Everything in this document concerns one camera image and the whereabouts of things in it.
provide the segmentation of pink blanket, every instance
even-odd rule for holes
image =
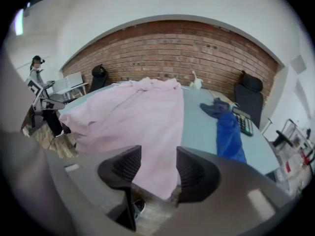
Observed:
[[[184,100],[176,79],[129,81],[91,96],[60,116],[79,153],[142,146],[133,182],[168,199],[177,184],[176,146],[181,144]]]

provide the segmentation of desk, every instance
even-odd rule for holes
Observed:
[[[86,95],[87,92],[85,90],[85,85],[87,85],[87,84],[88,83],[85,82],[85,83],[79,84],[79,85],[77,85],[75,87],[72,87],[72,88],[66,88],[66,89],[63,89],[63,90],[60,90],[60,91],[56,92],[56,94],[61,94],[61,95],[66,94],[68,99],[71,99],[71,96],[70,96],[70,93],[69,93],[70,91],[72,91],[74,89],[78,89],[78,88],[83,88],[84,95]]]
[[[112,88],[107,86],[88,93],[79,99],[69,103],[60,114],[64,114],[75,106],[85,102],[93,94]],[[217,154],[217,119],[208,116],[199,107],[200,103],[212,105],[213,96],[205,89],[183,90],[184,94],[184,128],[181,146],[199,149],[208,153]],[[275,154],[258,128],[253,125],[254,135],[252,137],[241,133],[243,150],[247,163],[262,174],[267,174],[277,167],[279,163]]]

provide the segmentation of brick wall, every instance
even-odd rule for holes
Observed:
[[[108,83],[150,77],[176,78],[189,85],[194,70],[203,79],[203,88],[232,99],[242,70],[263,81],[266,98],[278,66],[248,39],[191,21],[158,21],[119,30],[78,53],[63,74],[80,71],[84,81],[91,83],[91,70],[100,63],[109,72]]]

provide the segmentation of blue cloth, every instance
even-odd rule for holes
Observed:
[[[246,163],[242,148],[241,128],[232,112],[226,112],[218,119],[217,155]]]
[[[201,103],[200,108],[211,117],[219,119],[222,114],[230,111],[230,104],[221,101],[220,98],[215,98],[213,100],[213,105],[209,106]]]

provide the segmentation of person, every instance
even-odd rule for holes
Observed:
[[[38,84],[40,84],[44,90],[40,97],[49,99],[48,93],[46,91],[47,88],[51,87],[51,82],[44,83],[40,76],[40,66],[45,61],[41,61],[41,57],[36,55],[32,61],[30,66],[30,77],[35,80]],[[52,110],[44,110],[43,111],[44,120],[47,122],[49,128],[53,132],[55,137],[59,137],[64,134],[63,127],[61,126],[57,114]]]

